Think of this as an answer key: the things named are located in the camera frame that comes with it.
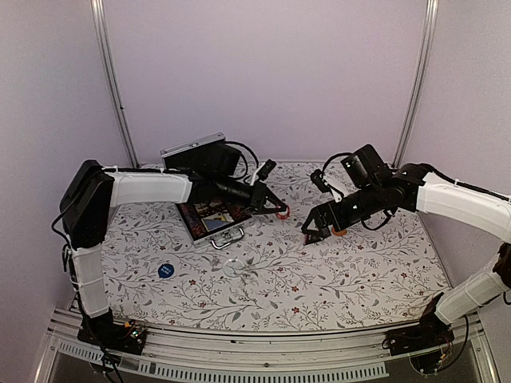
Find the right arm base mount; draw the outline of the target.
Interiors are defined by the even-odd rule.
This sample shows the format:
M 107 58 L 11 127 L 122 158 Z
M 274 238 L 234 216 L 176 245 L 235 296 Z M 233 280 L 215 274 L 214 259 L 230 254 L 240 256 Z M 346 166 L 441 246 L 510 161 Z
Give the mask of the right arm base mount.
M 391 356 L 416 353 L 410 357 L 412 368 L 421 375 L 432 375 L 450 367 L 453 341 L 451 325 L 419 322 L 385 332 L 381 347 Z

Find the blue playing card deck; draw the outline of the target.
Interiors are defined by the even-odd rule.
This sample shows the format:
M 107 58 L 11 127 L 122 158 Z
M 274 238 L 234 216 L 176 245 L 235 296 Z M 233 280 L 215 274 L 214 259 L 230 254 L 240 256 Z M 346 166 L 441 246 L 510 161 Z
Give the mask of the blue playing card deck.
M 217 212 L 212 215 L 204 216 L 201 218 L 201 221 L 207 232 L 221 230 L 223 227 L 227 227 L 235 222 L 234 219 L 225 212 Z

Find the single red poker chip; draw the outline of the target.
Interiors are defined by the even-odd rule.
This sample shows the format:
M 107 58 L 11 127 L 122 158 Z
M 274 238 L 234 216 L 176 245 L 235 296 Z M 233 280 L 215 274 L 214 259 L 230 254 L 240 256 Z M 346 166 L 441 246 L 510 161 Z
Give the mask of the single red poker chip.
M 282 211 L 275 214 L 278 219 L 287 219 L 289 217 L 289 211 Z

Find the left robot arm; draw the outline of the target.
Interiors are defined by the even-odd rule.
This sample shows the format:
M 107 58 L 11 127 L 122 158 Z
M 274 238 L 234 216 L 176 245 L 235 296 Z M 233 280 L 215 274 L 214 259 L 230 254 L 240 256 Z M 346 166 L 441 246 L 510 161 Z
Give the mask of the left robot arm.
M 101 249 L 111 209 L 131 203 L 207 203 L 223 199 L 250 215 L 284 213 L 287 205 L 265 184 L 275 162 L 268 160 L 246 184 L 234 173 L 241 153 L 220 140 L 179 149 L 164 159 L 164 167 L 106 167 L 96 160 L 82 163 L 63 195 L 58 234 L 69 249 L 70 274 L 86 327 L 102 346 L 119 338 L 118 328 L 104 315 L 110 312 L 101 269 Z

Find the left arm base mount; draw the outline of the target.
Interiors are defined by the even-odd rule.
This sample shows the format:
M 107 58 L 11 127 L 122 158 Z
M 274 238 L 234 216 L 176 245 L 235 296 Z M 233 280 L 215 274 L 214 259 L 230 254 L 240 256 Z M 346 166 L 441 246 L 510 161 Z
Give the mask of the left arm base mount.
M 77 339 L 107 350 L 142 355 L 147 338 L 146 327 L 133 320 L 115 323 L 110 314 L 96 318 L 85 317 Z

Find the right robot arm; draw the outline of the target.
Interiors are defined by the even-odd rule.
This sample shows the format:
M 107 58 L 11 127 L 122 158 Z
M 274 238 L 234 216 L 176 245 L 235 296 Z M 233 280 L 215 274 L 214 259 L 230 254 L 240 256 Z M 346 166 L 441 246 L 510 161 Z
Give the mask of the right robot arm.
M 413 341 L 431 347 L 449 326 L 478 307 L 510 290 L 510 198 L 494 191 L 449 178 L 430 164 L 405 164 L 391 169 L 366 144 L 354 152 L 337 154 L 358 189 L 347 194 L 315 170 L 311 181 L 332 201 L 313 207 L 302 225 L 305 235 L 325 239 L 332 230 L 343 231 L 364 224 L 382 212 L 390 219 L 398 209 L 454 219 L 501 240 L 498 252 L 479 271 L 452 290 L 432 299 L 413 331 Z

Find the aluminium poker case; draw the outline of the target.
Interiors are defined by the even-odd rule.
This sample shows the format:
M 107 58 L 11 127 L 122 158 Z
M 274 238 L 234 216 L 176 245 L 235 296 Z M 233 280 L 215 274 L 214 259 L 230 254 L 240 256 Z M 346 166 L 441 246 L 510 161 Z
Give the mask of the aluminium poker case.
M 246 157 L 226 141 L 222 132 L 163 149 L 160 156 L 169 170 L 237 179 L 248 174 Z M 250 218 L 233 203 L 218 198 L 202 203 L 179 203 L 176 208 L 196 248 L 211 246 L 223 250 L 239 242 L 244 238 L 243 223 Z

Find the orange round button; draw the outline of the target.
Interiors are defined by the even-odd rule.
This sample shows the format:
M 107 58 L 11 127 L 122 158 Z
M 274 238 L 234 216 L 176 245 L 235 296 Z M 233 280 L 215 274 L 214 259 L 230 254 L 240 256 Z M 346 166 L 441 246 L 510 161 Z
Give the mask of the orange round button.
M 333 235 L 335 235 L 335 236 L 344 236 L 344 235 L 346 235 L 346 234 L 347 234 L 347 230 L 346 230 L 346 229 L 345 229 L 345 230 L 337 231 L 337 230 L 335 230 L 333 227 L 332 227 L 332 229 L 331 229 L 331 232 L 332 232 L 332 234 L 333 234 Z

